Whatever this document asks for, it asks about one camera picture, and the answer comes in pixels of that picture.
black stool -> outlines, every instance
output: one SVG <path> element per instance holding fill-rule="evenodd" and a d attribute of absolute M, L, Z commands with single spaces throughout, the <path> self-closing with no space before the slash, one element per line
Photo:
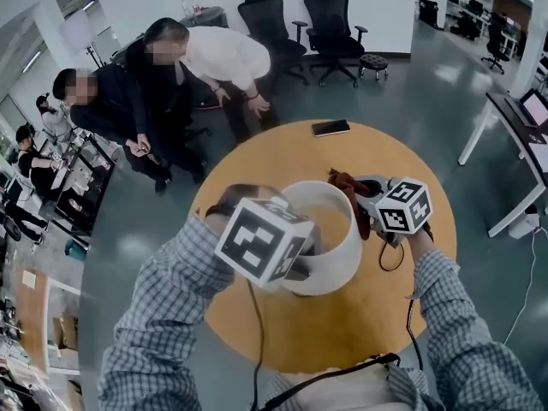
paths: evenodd
<path fill-rule="evenodd" d="M 376 79 L 378 82 L 378 72 L 384 70 L 384 78 L 388 78 L 388 61 L 379 55 L 368 53 L 360 58 L 360 79 L 363 78 L 365 69 L 375 70 Z"/>

black phone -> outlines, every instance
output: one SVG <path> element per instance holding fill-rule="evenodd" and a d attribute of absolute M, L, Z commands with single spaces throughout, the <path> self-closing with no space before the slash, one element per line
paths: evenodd
<path fill-rule="evenodd" d="M 314 123 L 312 131 L 316 137 L 324 135 L 347 133 L 350 130 L 348 122 L 345 120 L 333 120 L 330 122 Z"/>

white cable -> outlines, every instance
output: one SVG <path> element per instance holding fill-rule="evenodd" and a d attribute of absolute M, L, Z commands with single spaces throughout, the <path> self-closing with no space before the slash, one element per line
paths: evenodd
<path fill-rule="evenodd" d="M 529 284 L 527 286 L 527 291 L 525 292 L 525 300 L 523 302 L 523 307 L 521 308 L 520 312 L 515 317 L 514 323 L 512 324 L 512 327 L 510 329 L 510 332 L 508 332 L 508 335 L 506 336 L 506 339 L 504 340 L 503 344 L 506 345 L 508 342 L 510 335 L 512 335 L 512 332 L 514 331 L 515 327 L 517 326 L 517 322 L 520 320 L 521 314 L 525 311 L 525 308 L 527 306 L 527 298 L 529 296 L 529 291 L 531 290 L 531 287 L 533 286 L 533 269 L 534 269 L 534 263 L 537 261 L 537 255 L 534 253 L 534 238 L 540 231 L 544 231 L 546 237 L 548 238 L 548 231 L 543 229 L 542 227 L 539 227 L 533 232 L 533 240 L 531 241 L 531 251 L 533 252 L 533 263 L 531 264 L 531 272 L 529 273 Z"/>

brown cloth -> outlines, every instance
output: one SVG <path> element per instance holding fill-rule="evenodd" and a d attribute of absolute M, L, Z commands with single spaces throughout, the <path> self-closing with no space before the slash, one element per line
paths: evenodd
<path fill-rule="evenodd" d="M 372 193 L 368 186 L 356 181 L 346 172 L 339 172 L 332 168 L 329 172 L 328 183 L 341 190 L 348 197 L 350 204 L 352 205 L 352 210 L 354 210 L 354 215 L 356 216 L 361 239 L 364 241 L 369 239 L 369 235 L 371 234 L 369 213 L 358 205 L 356 194 L 369 198 L 374 196 L 375 193 Z"/>

plaid sleeve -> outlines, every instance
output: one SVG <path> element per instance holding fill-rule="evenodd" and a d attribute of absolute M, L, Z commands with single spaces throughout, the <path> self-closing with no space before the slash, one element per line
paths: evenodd
<path fill-rule="evenodd" d="M 493 342 L 457 276 L 459 267 L 439 251 L 415 268 L 415 293 L 428 327 L 428 357 L 448 409 L 541 410 L 515 355 Z"/>
<path fill-rule="evenodd" d="M 200 409 L 184 363 L 194 350 L 194 327 L 213 296 L 233 281 L 232 269 L 214 256 L 217 241 L 193 215 L 143 264 L 115 343 L 104 352 L 101 409 Z"/>

